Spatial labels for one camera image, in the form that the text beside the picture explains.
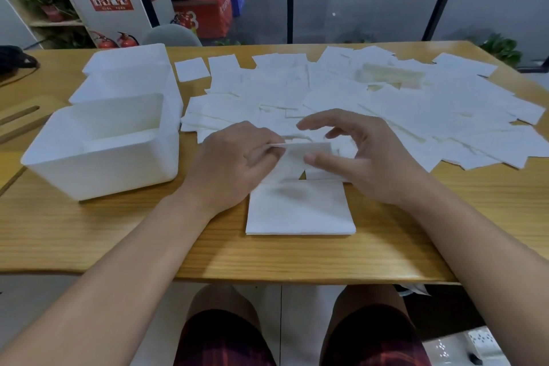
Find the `black bag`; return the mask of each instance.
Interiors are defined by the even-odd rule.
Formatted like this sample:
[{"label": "black bag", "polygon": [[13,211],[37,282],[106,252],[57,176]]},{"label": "black bag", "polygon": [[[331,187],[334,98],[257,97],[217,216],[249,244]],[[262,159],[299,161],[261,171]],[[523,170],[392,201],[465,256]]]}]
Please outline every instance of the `black bag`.
[{"label": "black bag", "polygon": [[0,46],[0,76],[13,74],[19,68],[38,68],[39,66],[35,57],[25,54],[18,46]]}]

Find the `gray floor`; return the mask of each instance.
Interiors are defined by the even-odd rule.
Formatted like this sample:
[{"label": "gray floor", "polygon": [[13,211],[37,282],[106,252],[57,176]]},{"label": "gray floor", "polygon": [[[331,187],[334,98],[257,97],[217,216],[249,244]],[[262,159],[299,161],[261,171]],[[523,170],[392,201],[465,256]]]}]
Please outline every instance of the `gray floor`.
[{"label": "gray floor", "polygon": [[[420,40],[436,0],[294,0],[294,43]],[[245,0],[229,37],[285,43],[287,0]],[[549,0],[449,0],[435,38],[516,39],[524,59],[549,55]]]}]

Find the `hand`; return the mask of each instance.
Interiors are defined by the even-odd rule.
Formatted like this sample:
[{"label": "hand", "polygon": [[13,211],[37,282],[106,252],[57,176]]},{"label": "hand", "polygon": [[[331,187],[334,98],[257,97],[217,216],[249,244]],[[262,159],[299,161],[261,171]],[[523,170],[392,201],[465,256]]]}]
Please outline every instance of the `hand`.
[{"label": "hand", "polygon": [[307,164],[341,175],[374,200],[403,207],[418,182],[430,176],[408,153],[399,138],[379,117],[327,110],[307,116],[300,130],[333,127],[327,139],[350,135],[359,148],[355,159],[317,152],[306,154]]},{"label": "hand", "polygon": [[284,154],[278,134],[241,122],[212,133],[202,143],[176,194],[197,200],[212,218],[240,203],[267,176]]}]

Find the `leg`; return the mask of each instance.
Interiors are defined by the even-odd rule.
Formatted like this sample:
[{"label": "leg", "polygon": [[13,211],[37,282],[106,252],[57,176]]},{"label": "leg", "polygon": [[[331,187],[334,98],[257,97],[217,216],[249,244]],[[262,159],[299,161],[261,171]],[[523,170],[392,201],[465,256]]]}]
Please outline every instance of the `leg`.
[{"label": "leg", "polygon": [[321,364],[429,365],[404,300],[392,285],[350,285],[335,301],[322,345]]},{"label": "leg", "polygon": [[276,366],[253,305],[231,285],[207,285],[192,300],[174,366]]}]

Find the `person's left hand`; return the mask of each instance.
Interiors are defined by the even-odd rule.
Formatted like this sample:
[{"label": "person's left hand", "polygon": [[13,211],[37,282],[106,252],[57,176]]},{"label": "person's left hand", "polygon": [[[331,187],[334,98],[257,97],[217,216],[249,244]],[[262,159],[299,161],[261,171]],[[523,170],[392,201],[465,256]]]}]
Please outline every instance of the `person's left hand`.
[{"label": "person's left hand", "polygon": [[267,176],[284,154],[275,132],[241,122],[212,133],[200,147],[183,185],[176,194],[198,201],[200,210],[214,217],[240,203]]}]

